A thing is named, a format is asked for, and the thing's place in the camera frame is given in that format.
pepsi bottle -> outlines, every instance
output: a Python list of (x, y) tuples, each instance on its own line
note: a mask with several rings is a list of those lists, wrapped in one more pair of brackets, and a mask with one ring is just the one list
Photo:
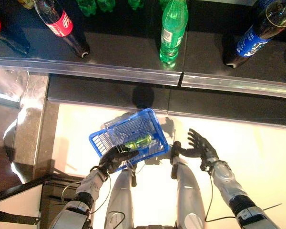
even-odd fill
[(232, 50), (224, 53), (224, 64), (236, 68), (286, 29), (286, 1), (275, 1), (263, 10)]

blue label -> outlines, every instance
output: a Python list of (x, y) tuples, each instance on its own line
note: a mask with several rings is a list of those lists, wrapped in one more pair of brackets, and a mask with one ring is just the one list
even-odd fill
[(253, 31), (253, 26), (244, 34), (242, 39), (237, 43), (236, 51), (238, 55), (248, 57), (254, 55), (260, 50), (269, 40), (259, 38)]

white floor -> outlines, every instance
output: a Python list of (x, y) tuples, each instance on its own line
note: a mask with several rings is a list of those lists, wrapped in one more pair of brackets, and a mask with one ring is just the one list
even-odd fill
[[(126, 112), (128, 111), (61, 104), (52, 157), (55, 160), (55, 168), (70, 175), (87, 175), (90, 168), (99, 162), (88, 136), (100, 130), (103, 123)], [(173, 143), (175, 138), (183, 147), (189, 147), (189, 127), (207, 138), (217, 150), (220, 159), (228, 162), (237, 181), (259, 207), (267, 208), (283, 203), (266, 212), (280, 228), (286, 229), (286, 128), (163, 114), (157, 114), (157, 117), (161, 124), (164, 124), (167, 118), (169, 122), (174, 122), (173, 137), (164, 133), (169, 144)], [(211, 197), (209, 176), (200, 170), (200, 159), (186, 160), (196, 176), (207, 210)], [(135, 226), (173, 226), (175, 223), (177, 183), (170, 178), (169, 161), (164, 159), (161, 162), (160, 165), (145, 165), (137, 175), (138, 185), (133, 188)], [(139, 163), (137, 171), (143, 165), (143, 162)], [(112, 185), (117, 176), (118, 173), (112, 174)], [(101, 188), (96, 207), (105, 200), (108, 191), (109, 182), (106, 182)], [(95, 213), (93, 228), (103, 228), (106, 208), (107, 203)], [(231, 210), (223, 202), (219, 191), (214, 188), (209, 219), (231, 215)], [(207, 228), (239, 227), (235, 219), (223, 219), (208, 223)]]
[[(42, 185), (16, 194), (10, 198), (0, 201), (0, 211), (22, 216), (40, 216), (40, 199)], [(38, 225), (26, 225), (19, 223), (0, 222), (0, 229), (37, 229)]]

robot leg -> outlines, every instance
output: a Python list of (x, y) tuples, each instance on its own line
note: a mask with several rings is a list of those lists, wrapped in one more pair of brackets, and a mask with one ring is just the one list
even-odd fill
[(132, 171), (130, 169), (122, 170), (110, 195), (105, 229), (133, 229), (131, 184)]
[(187, 165), (177, 165), (177, 228), (204, 229), (204, 205), (196, 178)]

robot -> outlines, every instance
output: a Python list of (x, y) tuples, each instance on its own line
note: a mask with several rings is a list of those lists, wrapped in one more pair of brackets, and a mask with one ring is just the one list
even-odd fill
[[(242, 186), (236, 181), (233, 172), (225, 161), (219, 159), (212, 145), (193, 129), (189, 129), (191, 149), (181, 148), (181, 143), (174, 142), (171, 149), (172, 179), (178, 181), (177, 220), (175, 229), (204, 229), (205, 212), (200, 189), (190, 168), (179, 155), (200, 157), (202, 171), (208, 172), (215, 186), (219, 189), (225, 203), (230, 207), (242, 229), (279, 229), (279, 227), (255, 205)], [(125, 146), (110, 149), (94, 166), (90, 174), (82, 180), (76, 189), (75, 197), (68, 202), (50, 225), (50, 229), (92, 229), (94, 203), (99, 197), (102, 184), (109, 174), (125, 160), (136, 155)], [(105, 229), (133, 229), (133, 206), (131, 186), (135, 185), (133, 170), (122, 170), (112, 189), (109, 200)]]

